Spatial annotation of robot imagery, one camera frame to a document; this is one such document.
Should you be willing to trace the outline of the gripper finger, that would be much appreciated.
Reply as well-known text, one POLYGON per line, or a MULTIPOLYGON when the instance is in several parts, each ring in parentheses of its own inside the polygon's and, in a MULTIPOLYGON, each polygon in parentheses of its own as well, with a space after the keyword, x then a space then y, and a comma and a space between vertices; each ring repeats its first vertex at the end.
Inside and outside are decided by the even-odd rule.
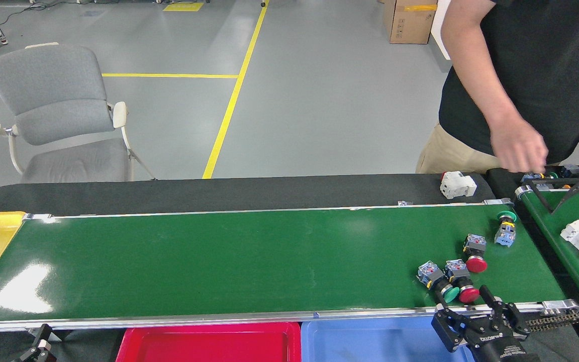
POLYGON ((476 327, 473 319, 453 311, 443 303, 437 303, 431 325, 448 352, 455 352, 462 344, 466 344, 467 330, 474 331, 476 327))
POLYGON ((57 358, 51 353, 51 344, 48 339, 53 333, 50 325, 44 323, 39 327, 34 343, 16 361, 56 361, 57 358))
POLYGON ((492 310, 489 314, 489 326, 485 330, 502 333, 509 331, 512 335, 523 336, 530 334, 528 323, 515 303, 503 302, 494 296, 486 285, 480 287, 479 293, 492 310))

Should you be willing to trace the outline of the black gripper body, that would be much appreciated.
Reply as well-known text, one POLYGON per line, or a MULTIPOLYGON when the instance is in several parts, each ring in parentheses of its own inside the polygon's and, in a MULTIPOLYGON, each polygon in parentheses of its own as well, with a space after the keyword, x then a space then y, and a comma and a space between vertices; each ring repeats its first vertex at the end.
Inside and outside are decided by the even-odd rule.
POLYGON ((476 361, 529 361, 521 342, 511 334, 478 334, 471 330, 465 335, 465 341, 476 361))

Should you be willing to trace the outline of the person's right hand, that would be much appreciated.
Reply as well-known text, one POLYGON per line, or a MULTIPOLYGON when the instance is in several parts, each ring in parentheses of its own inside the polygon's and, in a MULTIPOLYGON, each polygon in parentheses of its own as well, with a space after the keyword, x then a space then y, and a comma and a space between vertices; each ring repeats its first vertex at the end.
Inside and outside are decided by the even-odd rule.
POLYGON ((489 122, 490 141, 502 168, 510 172, 545 172, 548 149, 544 138, 521 117, 489 122))

